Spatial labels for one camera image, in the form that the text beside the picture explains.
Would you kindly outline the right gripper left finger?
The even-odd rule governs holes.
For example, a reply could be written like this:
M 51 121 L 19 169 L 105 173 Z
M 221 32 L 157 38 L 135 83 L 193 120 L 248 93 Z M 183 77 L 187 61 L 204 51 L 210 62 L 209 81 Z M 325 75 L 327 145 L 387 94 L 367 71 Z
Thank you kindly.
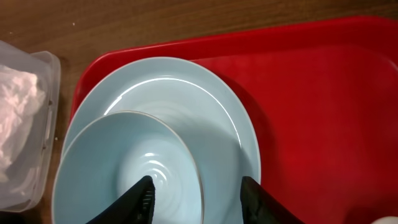
M 154 207 L 155 186 L 146 175 L 87 224 L 151 224 Z

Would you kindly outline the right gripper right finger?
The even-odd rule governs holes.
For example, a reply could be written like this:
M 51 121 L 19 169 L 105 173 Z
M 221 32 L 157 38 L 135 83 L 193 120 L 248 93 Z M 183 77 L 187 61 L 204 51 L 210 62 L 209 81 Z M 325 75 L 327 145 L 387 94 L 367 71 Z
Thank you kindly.
M 250 176 L 242 178 L 240 201 L 244 224 L 303 224 Z

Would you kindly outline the light blue bowl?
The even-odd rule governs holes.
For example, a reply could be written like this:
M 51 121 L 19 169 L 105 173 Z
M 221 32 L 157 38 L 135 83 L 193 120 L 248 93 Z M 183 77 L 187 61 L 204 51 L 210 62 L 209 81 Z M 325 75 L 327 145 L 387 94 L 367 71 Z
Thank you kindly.
M 84 127 L 60 162 L 54 223 L 88 223 L 144 176 L 152 177 L 152 223 L 202 223 L 203 187 L 180 136 L 146 113 L 120 111 Z

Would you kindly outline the light blue plate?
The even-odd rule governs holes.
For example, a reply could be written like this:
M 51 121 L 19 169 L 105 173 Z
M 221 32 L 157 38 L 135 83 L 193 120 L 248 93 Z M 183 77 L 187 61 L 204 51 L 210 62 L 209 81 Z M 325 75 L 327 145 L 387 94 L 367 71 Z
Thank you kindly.
M 119 67 L 82 101 L 64 145 L 94 119 L 124 110 L 159 118 L 192 149 L 205 179 L 206 223 L 243 222 L 241 179 L 261 179 L 261 157 L 249 115 L 222 79 L 201 65 L 172 57 Z

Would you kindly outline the white napkin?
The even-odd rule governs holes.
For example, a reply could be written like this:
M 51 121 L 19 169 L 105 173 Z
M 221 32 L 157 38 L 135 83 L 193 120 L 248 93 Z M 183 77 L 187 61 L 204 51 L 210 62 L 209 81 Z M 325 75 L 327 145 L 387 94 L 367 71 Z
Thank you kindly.
M 32 129 L 33 118 L 46 97 L 34 73 L 1 65 L 1 182 L 22 152 Z

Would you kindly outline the red serving tray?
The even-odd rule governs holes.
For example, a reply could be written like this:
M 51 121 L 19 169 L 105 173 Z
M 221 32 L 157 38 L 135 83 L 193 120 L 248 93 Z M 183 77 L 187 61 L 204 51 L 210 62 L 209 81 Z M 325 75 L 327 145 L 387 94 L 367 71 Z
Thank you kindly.
M 178 57 L 220 76 L 259 140 L 261 185 L 305 223 L 397 215 L 397 22 L 356 16 L 116 50 L 76 86 L 142 58 Z

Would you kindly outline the clear plastic bin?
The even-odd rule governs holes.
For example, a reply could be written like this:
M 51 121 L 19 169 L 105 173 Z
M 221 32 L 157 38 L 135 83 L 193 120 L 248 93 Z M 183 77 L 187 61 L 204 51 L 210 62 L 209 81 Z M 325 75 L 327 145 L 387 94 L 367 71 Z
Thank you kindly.
M 23 212 L 35 207 L 43 196 L 53 148 L 60 91 L 59 59 L 48 51 L 32 54 L 1 42 L 1 65 L 34 73 L 46 97 L 33 118 L 32 129 L 22 152 L 1 182 L 1 211 Z

